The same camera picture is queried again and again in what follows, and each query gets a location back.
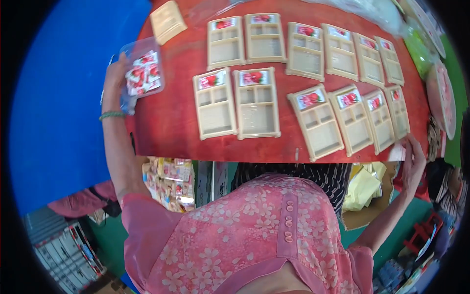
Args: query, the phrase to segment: green bracelet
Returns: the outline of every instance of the green bracelet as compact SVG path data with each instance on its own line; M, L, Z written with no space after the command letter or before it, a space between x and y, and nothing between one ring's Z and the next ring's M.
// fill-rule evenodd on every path
M100 121L102 121L105 118L113 117L113 116L125 118L125 113L122 111L107 111L100 116Z

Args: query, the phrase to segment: pink fabric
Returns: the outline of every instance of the pink fabric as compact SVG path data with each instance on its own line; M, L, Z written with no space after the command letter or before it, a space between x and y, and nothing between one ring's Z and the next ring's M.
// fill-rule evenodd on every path
M94 186L96 192L103 198L116 201L116 192L114 185L109 181L96 184ZM84 189L80 192L74 193L70 196L64 197L47 205L56 213L66 217L81 217L93 213L95 210L106 206L104 201L101 201L90 190Z
M343 249L333 207L309 180L264 175L185 214L129 194L123 223L141 293L235 293L286 261L316 294L372 293L370 249Z

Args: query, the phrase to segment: wooden table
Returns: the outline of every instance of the wooden table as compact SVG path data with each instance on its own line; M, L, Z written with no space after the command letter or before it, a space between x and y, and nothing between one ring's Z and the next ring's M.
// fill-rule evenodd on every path
M151 11L165 0L155 1ZM138 101L136 113L129 116L126 125L135 139L139 155L153 155L198 160L235 162L309 162L308 150L294 111L287 99L288 93L313 87L320 82L313 79L284 74L286 64L266 63L232 66L231 70L255 69L273 66L277 84L279 103L280 138L252 138L237 140L235 135L199 140L196 106L192 77L206 72L207 29L202 25L195 28L188 17L189 11L200 0L178 1L188 29L178 34L161 47L162 67L165 77L164 90ZM312 4L300 0L255 0L240 4L212 19L228 16L243 16L249 13L281 14L284 38L287 40L288 22L299 22L320 27L322 23L336 25L367 37L379 36L392 41L403 70L405 86L403 94L407 104L411 133L421 143L427 154L427 123L429 106L426 88L405 47L403 40L395 40L377 25L354 14L322 4ZM147 18L139 39L152 36L152 27ZM327 92L340 89L353 83L352 80L325 74ZM355 82L361 94L367 94L375 86ZM298 148L298 161L295 159ZM379 155L374 154L371 145L352 157L346 157L341 150L319 159L318 163L387 161L390 148Z

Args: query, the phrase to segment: hand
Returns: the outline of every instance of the hand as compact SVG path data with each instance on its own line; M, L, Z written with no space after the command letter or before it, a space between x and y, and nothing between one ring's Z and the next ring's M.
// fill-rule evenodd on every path
M403 190L410 194L410 197L414 197L426 168L426 157L420 143L412 134L408 134L404 139L407 152L403 163Z
M109 99L119 99L121 88L125 82L126 59L126 55L123 52L119 55L118 61L108 66L106 77L104 78L103 102Z

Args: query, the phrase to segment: beige plastic frame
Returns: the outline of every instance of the beige plastic frame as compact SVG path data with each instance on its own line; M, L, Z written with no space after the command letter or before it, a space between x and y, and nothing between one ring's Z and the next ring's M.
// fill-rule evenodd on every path
M398 99L393 98L394 91L397 91L399 95ZM387 87L385 88L385 97L390 110L390 117L392 118L395 140L398 141L410 133L410 123L403 90L398 85Z
M200 78L225 71L225 83L199 89ZM199 137L202 140L225 135L236 135L235 107L230 82L230 68L207 72L193 77L194 100L196 103Z
M297 25L318 30L318 38L296 32ZM315 26L289 23L289 59L287 75L296 75L320 82L325 81L325 58L323 52L323 30Z
M212 29L212 24L235 18L235 25L222 29ZM245 65L242 17L232 16L216 19L207 23L207 70Z
M381 104L374 110L370 110L369 100L379 98ZM376 155L387 149L395 142L392 119L388 111L385 95L382 90L376 90L362 97L366 109L367 118L374 137L374 148Z
M347 157L374 143L364 103L359 101L343 109L339 107L337 97L353 90L357 90L354 84L328 93L343 135Z
M322 92L325 102L300 109L297 97L316 90ZM311 162L345 148L339 132L338 122L323 84L297 93L287 94L287 97L297 116Z
M252 24L253 16L275 16L275 22ZM281 15L278 13L255 13L245 15L246 62L287 62Z
M354 48L351 32L330 24L321 24L325 41L326 73L359 81L356 61L356 50ZM341 30L349 34L349 40L333 36L329 28Z
M401 70L400 61L398 61L397 52L395 51L393 43L377 36L375 38L379 46L380 57L382 58L382 63L384 64L385 73L387 74L387 81L389 83L400 86L405 85L405 79ZM387 49L382 46L382 42L387 42L392 46L390 49Z
M184 23L176 1L168 1L150 14L153 35L160 45L165 44L188 27Z
M268 71L269 84L240 86L240 74ZM233 71L235 102L238 117L238 140L259 137L280 137L274 67Z
M382 66L382 60L380 59L377 42L374 39L356 32L352 33L352 37L356 45L357 59L360 68L359 80L380 88L385 88L384 68ZM372 42L374 48L363 44L361 38Z

